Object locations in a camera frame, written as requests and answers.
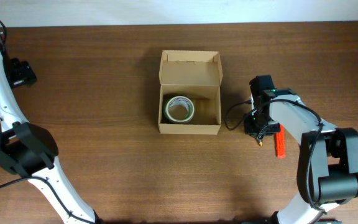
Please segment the yellow black correction tape dispenser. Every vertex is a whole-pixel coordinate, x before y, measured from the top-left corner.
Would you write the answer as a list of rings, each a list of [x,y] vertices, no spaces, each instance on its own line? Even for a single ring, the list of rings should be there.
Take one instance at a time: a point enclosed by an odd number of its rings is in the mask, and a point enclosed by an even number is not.
[[[263,146],[263,138],[264,138],[264,136],[262,134],[258,134],[254,138],[257,141],[258,145],[260,147],[262,147]]]

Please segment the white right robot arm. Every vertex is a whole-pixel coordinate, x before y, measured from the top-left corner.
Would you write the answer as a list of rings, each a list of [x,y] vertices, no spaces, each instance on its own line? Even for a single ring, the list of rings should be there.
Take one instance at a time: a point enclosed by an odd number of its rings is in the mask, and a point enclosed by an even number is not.
[[[244,115],[244,132],[261,143],[285,129],[300,147],[298,193],[267,223],[317,223],[357,198],[358,132],[327,122],[293,90],[275,88],[269,75],[253,78],[249,86],[252,109]]]

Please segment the orange utility knife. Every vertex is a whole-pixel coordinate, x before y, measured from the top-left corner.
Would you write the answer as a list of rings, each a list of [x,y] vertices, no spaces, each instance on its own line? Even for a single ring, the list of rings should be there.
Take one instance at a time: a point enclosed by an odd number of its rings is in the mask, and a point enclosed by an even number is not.
[[[274,134],[275,140],[275,153],[276,157],[279,159],[284,159],[285,154],[285,129],[282,125],[280,125],[279,132]]]

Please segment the cardboard box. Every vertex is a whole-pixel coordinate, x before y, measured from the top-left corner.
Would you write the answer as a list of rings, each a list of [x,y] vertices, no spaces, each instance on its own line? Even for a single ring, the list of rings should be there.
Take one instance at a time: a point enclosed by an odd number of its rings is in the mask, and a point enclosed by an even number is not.
[[[219,52],[163,50],[158,77],[161,134],[218,134],[223,80]]]

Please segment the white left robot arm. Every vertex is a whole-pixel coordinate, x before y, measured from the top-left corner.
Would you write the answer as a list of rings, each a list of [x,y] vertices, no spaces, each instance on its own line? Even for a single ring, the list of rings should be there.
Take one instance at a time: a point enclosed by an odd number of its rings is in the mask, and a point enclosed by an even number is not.
[[[6,39],[0,20],[0,189],[28,181],[64,223],[101,223],[67,179],[53,136],[30,123],[19,108],[13,89],[31,86],[37,77],[28,62],[9,57]]]

